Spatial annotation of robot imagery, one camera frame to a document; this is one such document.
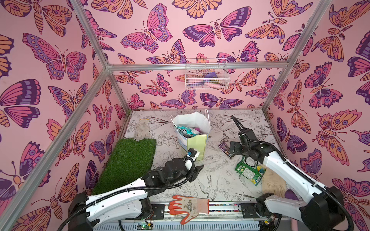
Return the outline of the brown M&M's candy packet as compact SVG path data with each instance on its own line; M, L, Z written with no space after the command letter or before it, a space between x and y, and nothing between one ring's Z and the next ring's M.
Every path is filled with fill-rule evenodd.
M224 154L229 158L232 159L232 155L230 153L230 148L229 146L225 143L222 142L218 145L218 147L224 152Z

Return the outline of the green snack packet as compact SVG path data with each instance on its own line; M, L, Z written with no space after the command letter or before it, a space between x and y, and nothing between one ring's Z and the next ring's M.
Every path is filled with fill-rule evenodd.
M257 186L266 172L266 167L254 161L251 157L242 157L237 163L235 171Z

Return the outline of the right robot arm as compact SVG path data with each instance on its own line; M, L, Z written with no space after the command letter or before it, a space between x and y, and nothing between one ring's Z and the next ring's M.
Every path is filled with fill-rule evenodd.
M311 231L333 231L337 225L347 221L347 230L354 230L354 222L345 209L343 195L335 186L327 187L317 182L292 164L274 145L259 141L252 129L246 128L235 117L231 117L239 129L239 142L230 149L237 156L250 157L278 174L301 196L302 200L279 197L265 193L256 199L254 207L242 204L242 208L253 211L262 218L278 215L302 222Z

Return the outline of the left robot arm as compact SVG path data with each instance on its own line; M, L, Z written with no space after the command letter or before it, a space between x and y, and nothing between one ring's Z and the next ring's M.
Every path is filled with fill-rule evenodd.
M91 231L114 220L146 218L153 212L151 196L197 178L204 167L195 164L198 156L199 152L190 148L184 157L174 158L125 186L97 195L78 193L58 230L67 226L70 231Z

